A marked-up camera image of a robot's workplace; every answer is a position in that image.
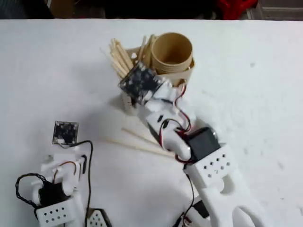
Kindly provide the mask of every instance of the red object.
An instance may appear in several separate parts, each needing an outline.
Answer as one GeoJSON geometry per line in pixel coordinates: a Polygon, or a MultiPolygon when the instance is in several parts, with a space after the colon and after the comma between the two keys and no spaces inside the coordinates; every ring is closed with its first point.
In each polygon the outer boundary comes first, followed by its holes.
{"type": "Polygon", "coordinates": [[[237,20],[244,11],[257,3],[258,0],[218,0],[217,5],[223,12],[223,20],[237,20]]]}

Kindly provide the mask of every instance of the white surface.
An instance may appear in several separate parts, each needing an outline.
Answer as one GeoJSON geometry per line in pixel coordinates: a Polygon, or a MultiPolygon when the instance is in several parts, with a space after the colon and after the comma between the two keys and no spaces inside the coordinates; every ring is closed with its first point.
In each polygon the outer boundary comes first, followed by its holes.
{"type": "MultiPolygon", "coordinates": [[[[192,41],[186,97],[230,144],[252,193],[276,227],[303,225],[302,22],[26,20],[0,21],[1,226],[38,226],[14,185],[61,151],[51,145],[56,120],[79,122],[78,140],[94,142],[91,206],[113,226],[176,220],[190,197],[182,165],[99,140],[135,141],[120,132],[132,119],[120,111],[118,79],[100,47],[112,37],[135,47],[168,31],[192,41]]],[[[24,196],[30,180],[20,183],[24,196]]]]}

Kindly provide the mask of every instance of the electronic component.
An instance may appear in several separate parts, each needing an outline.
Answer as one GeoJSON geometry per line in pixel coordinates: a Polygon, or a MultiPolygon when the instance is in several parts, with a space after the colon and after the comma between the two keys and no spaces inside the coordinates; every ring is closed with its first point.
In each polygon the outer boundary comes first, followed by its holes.
{"type": "Polygon", "coordinates": [[[144,105],[159,89],[164,80],[156,73],[138,62],[127,76],[121,80],[119,86],[140,105],[144,105]]]}
{"type": "Polygon", "coordinates": [[[53,144],[70,145],[77,142],[79,123],[55,122],[53,144]]]}
{"type": "Polygon", "coordinates": [[[200,161],[220,148],[219,142],[208,127],[201,128],[183,139],[190,147],[194,162],[200,161]]]}

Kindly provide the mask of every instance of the electrical wire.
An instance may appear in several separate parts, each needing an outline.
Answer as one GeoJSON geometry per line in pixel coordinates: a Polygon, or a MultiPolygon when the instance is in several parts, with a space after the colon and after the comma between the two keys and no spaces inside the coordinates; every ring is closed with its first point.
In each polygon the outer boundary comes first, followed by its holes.
{"type": "MultiPolygon", "coordinates": [[[[58,165],[58,166],[63,166],[65,164],[68,164],[68,163],[72,163],[74,165],[74,175],[76,174],[76,171],[77,171],[77,165],[76,163],[72,162],[72,161],[67,161],[67,162],[63,162],[62,164],[58,165]]],[[[58,169],[56,169],[56,172],[55,174],[53,175],[53,183],[55,183],[55,179],[56,179],[56,176],[57,176],[57,173],[58,173],[58,169]]]]}
{"type": "Polygon", "coordinates": [[[16,184],[15,184],[15,188],[16,188],[16,197],[20,200],[22,200],[23,202],[31,205],[33,208],[34,208],[34,214],[35,214],[35,217],[37,218],[37,213],[36,213],[36,210],[39,208],[39,206],[37,206],[33,201],[31,200],[27,200],[25,199],[24,197],[22,197],[19,193],[19,183],[21,181],[22,178],[25,178],[25,177],[28,177],[28,176],[35,176],[37,178],[39,178],[43,183],[46,183],[47,180],[46,178],[41,175],[41,174],[35,174],[35,173],[29,173],[29,174],[23,174],[21,175],[20,177],[18,177],[17,181],[16,181],[16,184]]]}
{"type": "Polygon", "coordinates": [[[94,145],[93,145],[92,141],[90,141],[90,140],[84,140],[82,142],[70,144],[70,145],[68,145],[68,147],[64,147],[61,144],[61,147],[64,148],[64,149],[67,149],[67,148],[76,147],[76,146],[81,145],[83,143],[89,143],[90,144],[89,173],[88,173],[89,196],[88,196],[87,207],[86,207],[86,212],[85,212],[85,220],[84,220],[84,227],[87,227],[87,219],[89,217],[89,204],[90,204],[90,198],[91,198],[90,167],[91,167],[91,160],[92,160],[92,156],[93,156],[94,145]]]}
{"type": "Polygon", "coordinates": [[[190,187],[191,187],[191,192],[193,194],[193,199],[188,207],[188,209],[185,211],[183,218],[182,218],[182,227],[186,227],[187,225],[185,224],[185,217],[187,215],[187,213],[189,212],[189,210],[193,207],[194,205],[194,200],[195,200],[195,193],[194,193],[194,187],[193,187],[193,183],[191,182],[191,179],[189,177],[189,175],[186,174],[186,177],[188,178],[189,182],[190,182],[190,187]]]}
{"type": "Polygon", "coordinates": [[[177,120],[172,119],[172,118],[167,118],[167,119],[165,119],[165,120],[161,123],[161,125],[160,125],[160,130],[159,130],[159,141],[160,141],[160,146],[161,146],[164,150],[166,150],[166,149],[164,148],[164,145],[163,145],[162,130],[163,130],[164,124],[166,124],[166,123],[168,124],[169,121],[176,122],[176,123],[179,125],[179,129],[178,129],[179,132],[183,132],[183,131],[184,131],[184,129],[182,128],[182,125],[181,125],[177,120]]]}
{"type": "Polygon", "coordinates": [[[190,131],[191,130],[191,122],[190,122],[190,118],[187,116],[187,114],[181,110],[178,106],[177,106],[177,101],[185,94],[185,91],[186,91],[186,84],[183,84],[182,85],[182,89],[181,89],[181,94],[175,99],[173,105],[174,107],[178,108],[180,110],[180,112],[182,113],[182,115],[186,118],[187,122],[188,122],[188,126],[187,128],[185,129],[186,132],[190,131]]]}

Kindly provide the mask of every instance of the mounting hole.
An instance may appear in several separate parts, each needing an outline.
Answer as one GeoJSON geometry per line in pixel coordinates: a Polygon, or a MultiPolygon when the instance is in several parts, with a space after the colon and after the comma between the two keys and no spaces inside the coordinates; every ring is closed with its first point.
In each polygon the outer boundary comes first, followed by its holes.
{"type": "Polygon", "coordinates": [[[158,118],[157,122],[159,123],[160,121],[162,121],[163,115],[160,115],[160,117],[158,118]]]}
{"type": "Polygon", "coordinates": [[[168,124],[169,124],[169,121],[165,121],[165,122],[163,123],[163,129],[165,129],[165,128],[168,126],[168,124]]]}

